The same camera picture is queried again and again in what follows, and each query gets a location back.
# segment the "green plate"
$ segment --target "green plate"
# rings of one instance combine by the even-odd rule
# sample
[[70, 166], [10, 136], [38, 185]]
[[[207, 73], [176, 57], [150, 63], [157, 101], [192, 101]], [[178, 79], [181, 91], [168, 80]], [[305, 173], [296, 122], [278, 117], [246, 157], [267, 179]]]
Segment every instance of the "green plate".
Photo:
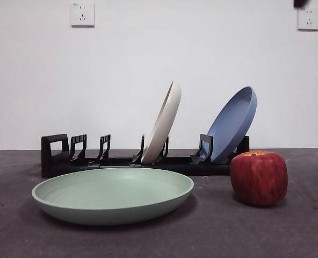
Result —
[[84, 225], [135, 223], [164, 215], [189, 196], [187, 176], [150, 168], [104, 168], [46, 180], [32, 197], [49, 215]]

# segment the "wall socket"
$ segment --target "wall socket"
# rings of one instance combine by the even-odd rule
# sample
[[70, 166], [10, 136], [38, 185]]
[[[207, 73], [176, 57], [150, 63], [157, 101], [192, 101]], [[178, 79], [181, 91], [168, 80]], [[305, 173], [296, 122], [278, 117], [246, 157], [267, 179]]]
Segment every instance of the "wall socket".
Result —
[[70, 6], [71, 26], [95, 25], [95, 5], [92, 3], [73, 3]]
[[318, 30], [318, 7], [298, 8], [298, 30]]

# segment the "gray tabletop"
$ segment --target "gray tabletop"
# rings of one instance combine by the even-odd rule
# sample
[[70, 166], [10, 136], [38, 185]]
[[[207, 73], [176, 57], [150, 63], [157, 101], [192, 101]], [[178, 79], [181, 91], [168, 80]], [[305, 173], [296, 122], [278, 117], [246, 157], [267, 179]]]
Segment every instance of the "gray tabletop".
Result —
[[40, 152], [0, 151], [0, 257], [318, 257], [318, 149], [275, 149], [288, 193], [270, 208], [239, 202], [228, 176], [192, 176], [175, 211], [142, 223], [65, 223], [31, 198]]

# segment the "dish rack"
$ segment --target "dish rack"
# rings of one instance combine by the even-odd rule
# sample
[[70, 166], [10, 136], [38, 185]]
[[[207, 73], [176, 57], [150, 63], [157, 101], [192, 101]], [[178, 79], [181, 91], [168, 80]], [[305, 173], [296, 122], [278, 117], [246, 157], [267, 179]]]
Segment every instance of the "dish rack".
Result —
[[[52, 154], [50, 144], [61, 141], [61, 152]], [[83, 143], [82, 150], [76, 155], [75, 145]], [[71, 150], [68, 147], [67, 134], [56, 134], [43, 136], [41, 138], [41, 168], [42, 178], [52, 178], [72, 172], [98, 169], [98, 168], [116, 168], [116, 167], [137, 167], [137, 168], [155, 168], [171, 170], [183, 175], [229, 175], [229, 164], [235, 156], [248, 152], [250, 138], [245, 136], [235, 152], [232, 152], [227, 159], [220, 163], [211, 163], [213, 151], [213, 137], [201, 134], [199, 138], [199, 149], [190, 156], [168, 156], [169, 137], [155, 162], [152, 164], [141, 164], [142, 154], [144, 152], [144, 134], [141, 137], [141, 148], [137, 155], [132, 157], [110, 157], [109, 150], [111, 145], [111, 135], [100, 137], [99, 154], [96, 157], [86, 157], [87, 135], [78, 135], [71, 137]], [[200, 156], [203, 144], [208, 144], [208, 153], [205, 157]]]

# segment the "white plate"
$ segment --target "white plate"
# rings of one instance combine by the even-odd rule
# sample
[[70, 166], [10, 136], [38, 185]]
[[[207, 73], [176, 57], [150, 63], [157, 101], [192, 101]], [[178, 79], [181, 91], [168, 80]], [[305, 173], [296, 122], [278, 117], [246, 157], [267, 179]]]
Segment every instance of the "white plate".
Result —
[[181, 95], [180, 87], [172, 82], [155, 121], [150, 140], [143, 151], [143, 164], [150, 164], [158, 158], [174, 123]]

